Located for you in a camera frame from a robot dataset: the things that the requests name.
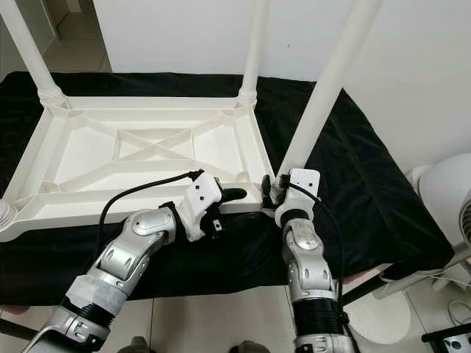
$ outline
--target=white fan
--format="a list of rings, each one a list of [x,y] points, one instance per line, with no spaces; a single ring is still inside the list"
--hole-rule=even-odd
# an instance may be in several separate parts
[[[435,165],[414,168],[408,179],[447,239],[454,246],[471,246],[471,153],[460,154]],[[463,289],[471,282],[470,259],[443,273]],[[449,281],[439,280],[439,290]]]

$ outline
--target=black cloth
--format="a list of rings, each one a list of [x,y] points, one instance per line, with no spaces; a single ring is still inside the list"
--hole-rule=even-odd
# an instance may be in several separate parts
[[[241,77],[190,74],[53,74],[69,96],[236,96]],[[276,171],[308,98],[312,82],[258,80],[255,109],[270,162]],[[0,84],[0,191],[3,193],[38,122],[42,107],[28,73]],[[346,274],[394,263],[391,278],[441,268],[453,250],[412,190],[373,128],[342,91],[309,157],[320,172],[319,196],[340,223]],[[314,225],[325,242],[333,275],[339,242],[318,209]],[[151,260],[133,299],[229,293],[286,283],[280,230],[262,213],[227,216],[230,231],[165,246]],[[120,224],[105,227],[105,241]],[[96,226],[29,231],[0,243],[0,304],[56,304],[90,263]]]

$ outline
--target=robotic arm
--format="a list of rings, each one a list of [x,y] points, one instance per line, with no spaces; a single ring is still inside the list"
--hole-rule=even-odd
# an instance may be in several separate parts
[[[140,210],[124,222],[121,234],[99,255],[87,274],[78,276],[52,316],[23,350],[27,353],[99,351],[118,315],[158,249],[177,236],[189,241],[205,233],[222,231],[217,220],[223,202],[242,199],[242,189],[222,190],[218,181],[203,171],[187,189],[179,207],[173,203],[157,210]]]
[[[341,304],[327,262],[324,245],[312,223],[319,172],[291,169],[284,202],[275,210],[275,221],[283,229],[283,259],[288,265],[288,282],[297,337],[296,353],[355,352],[344,328]]]
[[[200,171],[179,207],[173,203],[157,210],[140,210],[124,222],[121,234],[107,245],[87,274],[78,276],[61,305],[24,353],[75,353],[99,351],[110,333],[111,321],[158,249],[177,236],[189,241],[217,236],[217,219],[223,202],[242,199],[245,190],[222,190],[217,179]],[[319,173],[291,170],[284,201],[276,207],[275,221],[283,229],[283,257],[288,265],[291,303],[297,327],[296,353],[354,352],[336,306],[330,270],[323,245],[312,224]]]

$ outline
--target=white pole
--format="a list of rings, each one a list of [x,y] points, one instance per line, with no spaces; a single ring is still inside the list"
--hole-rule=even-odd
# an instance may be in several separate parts
[[[257,101],[258,68],[263,54],[263,44],[266,33],[270,0],[257,0],[253,17],[252,33],[250,35],[249,51],[245,64],[242,87],[238,92],[238,102],[252,106]]]
[[[65,96],[49,73],[15,0],[0,0],[0,13],[38,88],[43,105],[64,105]]]
[[[340,38],[322,72],[278,171],[289,174],[303,168],[339,96],[344,75],[355,58],[375,19],[381,0],[356,0],[347,16]]]

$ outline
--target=floor tile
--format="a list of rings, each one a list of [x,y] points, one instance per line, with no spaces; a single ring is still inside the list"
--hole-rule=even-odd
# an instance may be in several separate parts
[[[158,353],[223,353],[244,340],[293,352],[284,286],[239,293],[155,299],[151,347]]]
[[[20,315],[10,314],[4,311],[1,318],[5,320],[30,327],[40,329],[51,316],[55,307],[30,307],[25,313]]]
[[[57,27],[57,33],[61,40],[102,40],[94,12],[68,13]]]
[[[100,40],[56,40],[44,54],[50,71],[98,71],[105,54]]]
[[[420,323],[419,317],[414,312],[414,308],[409,304],[411,309],[411,326],[406,337],[398,343],[390,345],[380,345],[353,332],[358,346],[362,353],[433,353],[430,345],[423,343],[420,338],[425,333]]]
[[[153,299],[126,302],[111,324],[111,333],[100,353],[116,353],[128,346],[134,336],[150,341]]]
[[[448,303],[452,300],[462,300],[471,304],[469,294],[466,294],[460,287],[450,283],[438,292],[432,289],[432,279],[423,281],[411,286],[407,294],[426,332],[434,332],[440,329],[447,329],[453,326],[448,316]],[[462,307],[456,307],[457,315]]]
[[[52,314],[53,309],[54,307],[30,307],[21,315],[4,311],[1,318],[32,329],[40,329]],[[0,352],[19,353],[27,344],[27,340],[0,334]]]
[[[108,54],[106,52],[103,57],[102,63],[98,69],[98,72],[113,72],[111,70],[110,58],[108,57]]]
[[[100,353],[116,353],[129,345],[134,336],[143,336],[150,342],[152,300],[136,300],[124,304],[111,325],[111,333]],[[53,309],[54,307],[31,307],[22,315],[3,312],[1,317],[33,329],[40,329]],[[21,352],[27,344],[26,340],[0,334],[0,352]]]

